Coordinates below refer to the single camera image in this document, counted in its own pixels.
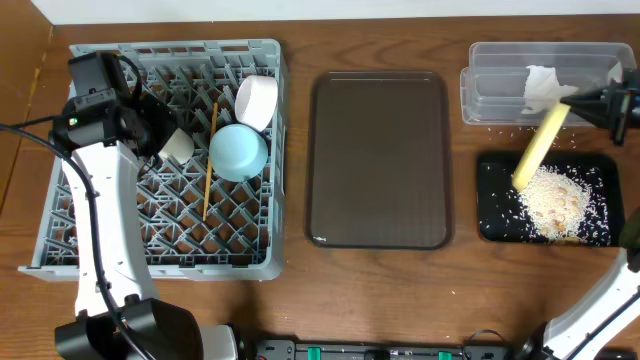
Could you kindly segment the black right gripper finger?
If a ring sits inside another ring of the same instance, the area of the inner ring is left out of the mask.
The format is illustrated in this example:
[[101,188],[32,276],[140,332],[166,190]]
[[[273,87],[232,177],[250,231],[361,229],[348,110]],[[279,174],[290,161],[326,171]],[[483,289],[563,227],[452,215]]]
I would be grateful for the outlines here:
[[560,99],[562,104],[568,106],[596,106],[606,102],[607,88],[598,88],[584,93],[565,96]]
[[573,104],[570,106],[571,112],[591,123],[597,128],[609,129],[610,114],[609,107],[603,103],[587,102]]

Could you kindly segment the yellow plate with scraps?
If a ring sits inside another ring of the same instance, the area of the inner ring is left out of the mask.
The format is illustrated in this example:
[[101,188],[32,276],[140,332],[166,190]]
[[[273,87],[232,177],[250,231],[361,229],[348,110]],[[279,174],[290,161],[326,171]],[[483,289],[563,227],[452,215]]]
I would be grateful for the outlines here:
[[547,112],[514,171],[512,186],[518,192],[522,192],[533,178],[569,112],[570,106],[560,102]]

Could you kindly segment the white tissue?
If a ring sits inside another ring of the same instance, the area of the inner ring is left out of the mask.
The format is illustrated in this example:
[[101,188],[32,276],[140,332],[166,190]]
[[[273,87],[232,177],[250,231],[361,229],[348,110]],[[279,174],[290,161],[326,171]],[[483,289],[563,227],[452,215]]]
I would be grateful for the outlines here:
[[578,87],[561,85],[555,67],[527,66],[529,74],[524,85],[524,108],[521,113],[533,115],[553,107],[562,97],[578,91]]

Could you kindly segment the cream white cup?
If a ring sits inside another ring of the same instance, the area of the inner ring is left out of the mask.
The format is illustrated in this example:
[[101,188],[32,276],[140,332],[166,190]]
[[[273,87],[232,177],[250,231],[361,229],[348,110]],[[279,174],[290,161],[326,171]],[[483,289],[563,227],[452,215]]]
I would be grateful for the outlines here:
[[184,165],[193,156],[195,145],[193,139],[184,130],[177,128],[158,153],[163,160],[171,160]]

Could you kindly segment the wooden chopstick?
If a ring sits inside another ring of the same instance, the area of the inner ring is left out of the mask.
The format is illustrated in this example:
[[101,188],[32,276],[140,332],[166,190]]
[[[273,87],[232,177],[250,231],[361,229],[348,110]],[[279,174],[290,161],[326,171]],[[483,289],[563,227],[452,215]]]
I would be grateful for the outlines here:
[[[213,105],[213,112],[212,112],[212,119],[211,119],[209,145],[211,144],[211,141],[213,140],[213,137],[214,137],[216,129],[217,129],[218,108],[219,108],[219,104],[218,104],[218,102],[215,102],[214,105]],[[205,182],[205,191],[204,191],[204,204],[203,204],[203,213],[202,213],[202,221],[203,221],[203,223],[206,222],[207,217],[208,217],[208,209],[209,209],[209,205],[210,205],[210,196],[211,196],[212,176],[213,176],[213,167],[212,167],[212,161],[210,159],[210,151],[208,151],[207,173],[206,173],[206,182]]]

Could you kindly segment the light blue bowl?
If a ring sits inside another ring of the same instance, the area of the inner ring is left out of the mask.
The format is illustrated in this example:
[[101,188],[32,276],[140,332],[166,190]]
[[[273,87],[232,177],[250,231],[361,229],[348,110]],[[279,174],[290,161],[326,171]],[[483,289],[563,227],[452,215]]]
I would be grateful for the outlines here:
[[231,124],[217,130],[209,146],[213,171],[222,179],[243,182],[265,167],[268,147],[251,127]]

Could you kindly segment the pink shallow bowl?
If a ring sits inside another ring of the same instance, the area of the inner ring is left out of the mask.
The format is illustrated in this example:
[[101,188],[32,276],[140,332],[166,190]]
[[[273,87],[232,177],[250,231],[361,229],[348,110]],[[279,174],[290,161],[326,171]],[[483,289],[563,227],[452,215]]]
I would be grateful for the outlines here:
[[277,102],[277,80],[269,76],[250,75],[242,81],[237,92],[234,105],[236,119],[262,132],[271,122]]

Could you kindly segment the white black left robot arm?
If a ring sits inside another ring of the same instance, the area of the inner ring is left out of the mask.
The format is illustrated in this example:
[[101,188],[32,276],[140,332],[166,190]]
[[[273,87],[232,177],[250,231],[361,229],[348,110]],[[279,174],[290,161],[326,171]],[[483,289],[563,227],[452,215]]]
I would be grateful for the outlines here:
[[55,330],[65,359],[237,359],[228,325],[200,327],[187,310],[159,298],[146,262],[137,209],[144,161],[187,162],[191,135],[173,111],[128,85],[126,57],[97,51],[68,66],[75,97],[49,117],[48,139],[33,136],[63,162],[79,251],[75,319]]

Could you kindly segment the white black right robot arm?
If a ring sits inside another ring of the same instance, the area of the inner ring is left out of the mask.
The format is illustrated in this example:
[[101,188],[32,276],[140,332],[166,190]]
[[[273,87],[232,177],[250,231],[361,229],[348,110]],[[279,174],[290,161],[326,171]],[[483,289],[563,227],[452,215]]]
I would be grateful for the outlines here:
[[[523,190],[532,179],[570,112],[609,130],[613,143],[621,146],[626,131],[639,127],[639,71],[625,70],[619,81],[562,97],[547,113],[516,167],[512,180],[516,190]],[[594,359],[639,316],[638,211],[623,226],[618,244],[620,251],[609,271],[570,310],[536,329],[516,359]]]

